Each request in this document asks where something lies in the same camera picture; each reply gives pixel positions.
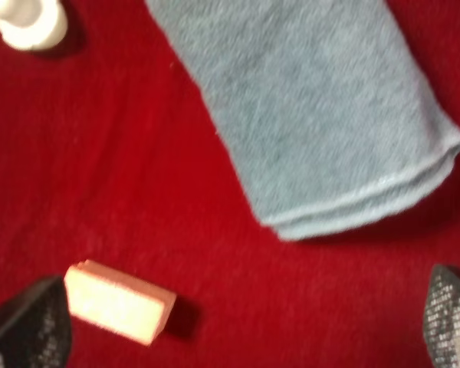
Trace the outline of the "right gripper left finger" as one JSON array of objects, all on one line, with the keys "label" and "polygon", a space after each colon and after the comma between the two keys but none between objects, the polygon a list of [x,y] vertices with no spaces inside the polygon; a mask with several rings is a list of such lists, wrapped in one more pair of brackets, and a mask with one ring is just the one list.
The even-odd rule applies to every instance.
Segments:
[{"label": "right gripper left finger", "polygon": [[39,279],[0,305],[0,367],[65,367],[71,344],[62,277]]}]

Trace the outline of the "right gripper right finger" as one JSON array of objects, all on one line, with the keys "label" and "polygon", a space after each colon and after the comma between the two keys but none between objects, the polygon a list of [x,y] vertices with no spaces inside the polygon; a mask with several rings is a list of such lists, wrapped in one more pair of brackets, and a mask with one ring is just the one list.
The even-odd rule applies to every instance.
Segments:
[{"label": "right gripper right finger", "polygon": [[460,268],[432,269],[422,332],[435,367],[460,367]]}]

